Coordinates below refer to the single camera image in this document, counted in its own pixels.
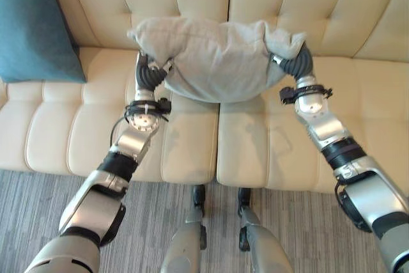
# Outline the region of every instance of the fabric pillowcase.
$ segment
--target fabric pillowcase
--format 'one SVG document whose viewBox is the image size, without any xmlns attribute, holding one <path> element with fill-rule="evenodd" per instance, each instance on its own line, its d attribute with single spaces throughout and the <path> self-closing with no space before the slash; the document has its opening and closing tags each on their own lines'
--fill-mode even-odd
<svg viewBox="0 0 409 273">
<path fill-rule="evenodd" d="M 146 19 L 128 32 L 141 49 L 173 69 L 166 88 L 203 102 L 242 102 L 279 82 L 285 73 L 271 53 L 294 58 L 305 40 L 265 21 L 252 24 L 185 17 Z"/>
<path fill-rule="evenodd" d="M 0 0 L 0 77 L 86 81 L 56 0 Z"/>
</svg>

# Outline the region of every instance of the sofa backrest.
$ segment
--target sofa backrest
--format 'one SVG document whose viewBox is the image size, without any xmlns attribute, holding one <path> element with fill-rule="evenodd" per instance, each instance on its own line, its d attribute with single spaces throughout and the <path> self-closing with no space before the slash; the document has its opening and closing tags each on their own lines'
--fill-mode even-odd
<svg viewBox="0 0 409 273">
<path fill-rule="evenodd" d="M 126 36 L 146 17 L 260 19 L 306 31 L 315 54 L 409 61 L 409 0 L 59 0 L 80 46 L 136 49 Z"/>
</svg>

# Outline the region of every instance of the floor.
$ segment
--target floor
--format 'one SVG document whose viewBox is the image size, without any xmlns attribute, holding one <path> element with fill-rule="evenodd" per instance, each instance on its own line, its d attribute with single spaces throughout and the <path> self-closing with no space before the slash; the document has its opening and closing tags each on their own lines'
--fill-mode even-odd
<svg viewBox="0 0 409 273">
<path fill-rule="evenodd" d="M 57 234 L 59 217 L 84 179 L 0 171 L 0 272 L 23 272 Z M 100 272 L 158 272 L 190 207 L 190 187 L 132 183 L 118 236 L 102 248 Z M 238 250 L 237 188 L 206 186 L 208 248 L 201 272 L 251 272 Z M 302 273 L 385 272 L 372 235 L 356 230 L 333 195 L 252 191 L 252 206 Z"/>
</svg>

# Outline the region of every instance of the blue throw pillow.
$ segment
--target blue throw pillow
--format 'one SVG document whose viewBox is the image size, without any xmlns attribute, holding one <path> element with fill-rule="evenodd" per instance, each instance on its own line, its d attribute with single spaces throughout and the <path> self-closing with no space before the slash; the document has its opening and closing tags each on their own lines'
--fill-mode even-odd
<svg viewBox="0 0 409 273">
<path fill-rule="evenodd" d="M 0 77 L 86 81 L 56 0 L 0 0 Z"/>
</svg>

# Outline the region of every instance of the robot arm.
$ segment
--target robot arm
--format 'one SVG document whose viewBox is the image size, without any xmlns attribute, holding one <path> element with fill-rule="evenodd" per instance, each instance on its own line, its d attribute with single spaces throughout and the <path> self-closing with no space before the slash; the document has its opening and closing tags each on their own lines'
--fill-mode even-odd
<svg viewBox="0 0 409 273">
<path fill-rule="evenodd" d="M 339 205 L 358 229 L 374 233 L 388 272 L 409 272 L 407 198 L 328 109 L 332 90 L 317 84 L 308 48 L 295 59 L 273 55 L 272 61 L 296 79 L 296 89 L 280 91 L 282 103 L 295 104 L 299 122 L 334 170 Z"/>
<path fill-rule="evenodd" d="M 61 216 L 59 236 L 37 254 L 25 273 L 97 273 L 101 246 L 114 239 L 125 215 L 121 199 L 133 172 L 143 160 L 163 114 L 171 112 L 166 99 L 154 93 L 170 65 L 158 68 L 142 52 L 135 70 L 135 100 L 127 107 L 128 128 L 111 146 L 106 158 L 83 183 Z"/>
</svg>

